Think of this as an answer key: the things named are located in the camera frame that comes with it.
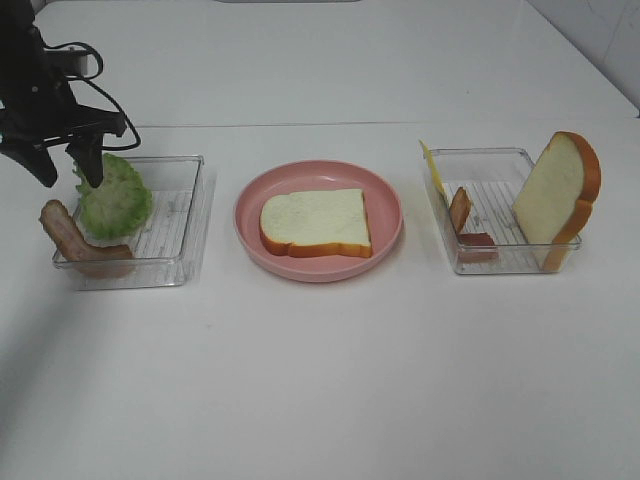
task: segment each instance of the white bread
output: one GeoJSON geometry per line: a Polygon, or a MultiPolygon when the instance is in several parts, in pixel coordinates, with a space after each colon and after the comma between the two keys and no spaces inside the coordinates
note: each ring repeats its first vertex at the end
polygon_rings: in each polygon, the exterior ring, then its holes
{"type": "Polygon", "coordinates": [[[269,198],[260,214],[260,238],[273,255],[372,255],[363,192],[310,190],[269,198]]]}
{"type": "MultiPolygon", "coordinates": [[[[600,182],[600,163],[589,143],[576,133],[556,132],[513,204],[527,241],[554,244],[575,238],[591,215],[600,182]]],[[[543,252],[540,268],[557,271],[567,253],[543,252]]]]}

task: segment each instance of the pink plate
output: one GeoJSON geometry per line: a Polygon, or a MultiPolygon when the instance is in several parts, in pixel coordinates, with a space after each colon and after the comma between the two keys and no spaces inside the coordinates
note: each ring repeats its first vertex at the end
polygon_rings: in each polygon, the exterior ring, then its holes
{"type": "Polygon", "coordinates": [[[238,197],[234,219],[238,237],[253,261],[270,272],[302,282],[333,282],[370,269],[391,251],[402,229],[400,200],[391,185],[369,170],[333,160],[289,163],[263,173],[238,197]],[[267,252],[260,241],[260,212],[267,199],[295,191],[339,188],[364,191],[373,246],[370,258],[293,258],[267,252]]]}

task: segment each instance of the robotic arm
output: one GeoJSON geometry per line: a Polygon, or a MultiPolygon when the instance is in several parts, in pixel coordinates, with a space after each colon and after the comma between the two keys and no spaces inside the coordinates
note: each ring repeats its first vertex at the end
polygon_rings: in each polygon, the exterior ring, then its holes
{"type": "Polygon", "coordinates": [[[33,25],[30,0],[0,0],[0,153],[14,159],[43,185],[58,178],[47,148],[68,144],[66,152],[76,161],[89,184],[102,182],[102,150],[125,150],[140,144],[140,137],[120,106],[91,82],[102,71],[102,60],[88,45],[70,43],[48,47],[33,25]],[[63,50],[77,45],[82,50],[63,50]],[[80,64],[93,55],[98,73],[83,76],[80,64]],[[118,111],[79,105],[70,81],[83,81],[105,95],[118,111]],[[127,125],[136,143],[105,148],[104,134],[118,137],[127,125]]]}

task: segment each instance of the bacon strip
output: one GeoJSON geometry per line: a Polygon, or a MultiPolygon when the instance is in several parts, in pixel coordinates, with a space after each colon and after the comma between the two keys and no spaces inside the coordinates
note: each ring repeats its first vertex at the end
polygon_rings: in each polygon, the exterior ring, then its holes
{"type": "Polygon", "coordinates": [[[467,217],[471,213],[471,199],[464,188],[458,187],[456,194],[453,196],[453,200],[451,200],[449,212],[451,212],[453,228],[455,228],[456,233],[460,233],[464,228],[467,217]]]}
{"type": "MultiPolygon", "coordinates": [[[[40,213],[40,223],[64,258],[70,262],[89,260],[128,260],[133,253],[128,245],[96,247],[88,244],[75,221],[59,200],[49,200],[40,213]]],[[[76,266],[77,270],[95,278],[122,277],[133,269],[130,265],[105,264],[76,266]]]]}
{"type": "MultiPolygon", "coordinates": [[[[496,244],[486,232],[482,233],[460,233],[458,240],[468,247],[495,247],[496,244]]],[[[498,250],[495,248],[478,249],[476,251],[460,251],[460,261],[463,263],[490,262],[498,258],[498,250]]]]}

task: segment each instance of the clear plastic container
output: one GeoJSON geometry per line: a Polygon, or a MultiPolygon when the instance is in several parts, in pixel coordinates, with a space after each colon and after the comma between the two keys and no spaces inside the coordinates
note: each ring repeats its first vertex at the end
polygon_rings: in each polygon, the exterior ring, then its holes
{"type": "Polygon", "coordinates": [[[182,285],[195,278],[202,265],[215,172],[204,175],[201,156],[127,158],[152,191],[153,211],[133,235],[104,242],[87,233],[87,242],[105,246],[125,243],[132,260],[67,261],[60,251],[53,265],[65,271],[76,290],[104,290],[182,285]]]}
{"type": "Polygon", "coordinates": [[[519,148],[432,150],[445,195],[436,188],[432,172],[426,187],[453,270],[466,274],[552,273],[560,271],[568,256],[580,248],[576,236],[569,243],[530,244],[518,226],[512,205],[534,163],[519,148]],[[495,246],[468,246],[456,235],[449,206],[458,187],[473,202],[462,233],[488,233],[495,246]],[[557,269],[545,270],[542,260],[563,257],[557,269]]]}

